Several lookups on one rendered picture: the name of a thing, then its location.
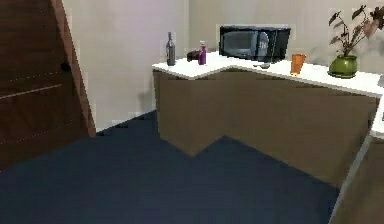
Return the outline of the brown counter with white top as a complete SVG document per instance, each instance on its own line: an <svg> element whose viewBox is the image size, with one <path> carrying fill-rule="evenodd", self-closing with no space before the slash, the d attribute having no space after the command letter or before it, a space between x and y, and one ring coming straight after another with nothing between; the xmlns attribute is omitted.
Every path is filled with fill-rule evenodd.
<svg viewBox="0 0 384 224"><path fill-rule="evenodd" d="M377 74L351 79L283 60L258 62L212 52L200 65L153 65L158 131L195 156L223 136L334 186L341 186L364 138L384 138L384 88Z"/></svg>

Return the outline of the dark brown wooden door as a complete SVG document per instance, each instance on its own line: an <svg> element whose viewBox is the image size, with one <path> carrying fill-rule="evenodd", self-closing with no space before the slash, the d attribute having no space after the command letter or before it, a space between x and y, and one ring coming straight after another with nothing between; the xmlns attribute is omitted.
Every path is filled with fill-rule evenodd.
<svg viewBox="0 0 384 224"><path fill-rule="evenodd" d="M0 0L0 172L95 134L63 0Z"/></svg>

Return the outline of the black microwave oven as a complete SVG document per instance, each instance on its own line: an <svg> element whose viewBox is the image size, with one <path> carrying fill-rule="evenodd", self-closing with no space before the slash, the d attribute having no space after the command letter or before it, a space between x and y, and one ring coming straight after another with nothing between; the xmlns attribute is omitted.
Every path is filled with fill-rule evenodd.
<svg viewBox="0 0 384 224"><path fill-rule="evenodd" d="M276 63L285 59L291 29L225 25L221 26L219 31L220 55Z"/></svg>

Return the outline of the house plant in green pot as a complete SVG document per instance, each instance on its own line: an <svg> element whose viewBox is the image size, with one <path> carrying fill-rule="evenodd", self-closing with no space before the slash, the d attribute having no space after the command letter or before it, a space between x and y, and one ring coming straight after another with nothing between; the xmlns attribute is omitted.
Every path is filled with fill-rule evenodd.
<svg viewBox="0 0 384 224"><path fill-rule="evenodd" d="M384 6L377 6L369 14L366 13L365 8L365 5L361 5L352 13L352 20L361 14L364 15L362 22L357 24L352 30L349 29L340 16L340 11L335 12L328 21L328 25L333 28L343 28L343 32L335 35L329 42L330 45L341 44L338 55L331 62L328 69L328 74L332 77L353 78L357 73L357 57L352 54L352 51L360 41L369 39L377 30L384 29Z"/></svg>

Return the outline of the dark grey glass bottle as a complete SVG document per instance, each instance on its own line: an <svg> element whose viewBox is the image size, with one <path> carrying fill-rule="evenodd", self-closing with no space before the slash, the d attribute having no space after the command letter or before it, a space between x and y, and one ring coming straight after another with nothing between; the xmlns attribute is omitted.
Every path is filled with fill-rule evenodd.
<svg viewBox="0 0 384 224"><path fill-rule="evenodd" d="M168 41L166 43L166 56L167 56L167 65L174 66L176 64L175 59L175 44L172 40L172 33L168 33Z"/></svg>

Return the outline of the orange cup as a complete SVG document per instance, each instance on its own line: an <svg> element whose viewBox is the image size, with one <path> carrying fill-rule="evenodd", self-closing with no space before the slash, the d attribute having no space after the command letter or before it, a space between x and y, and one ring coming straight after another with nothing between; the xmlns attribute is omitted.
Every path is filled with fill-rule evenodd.
<svg viewBox="0 0 384 224"><path fill-rule="evenodd" d="M291 73L298 75L302 69L306 56L304 54L293 54L291 57Z"/></svg>

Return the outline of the purple spray bottle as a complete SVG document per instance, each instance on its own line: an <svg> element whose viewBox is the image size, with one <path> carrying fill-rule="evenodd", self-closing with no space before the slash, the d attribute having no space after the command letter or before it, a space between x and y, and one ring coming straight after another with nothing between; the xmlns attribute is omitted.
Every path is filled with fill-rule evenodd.
<svg viewBox="0 0 384 224"><path fill-rule="evenodd" d="M199 65L205 65L206 64L206 46L205 46L205 41L200 41L198 64Z"/></svg>

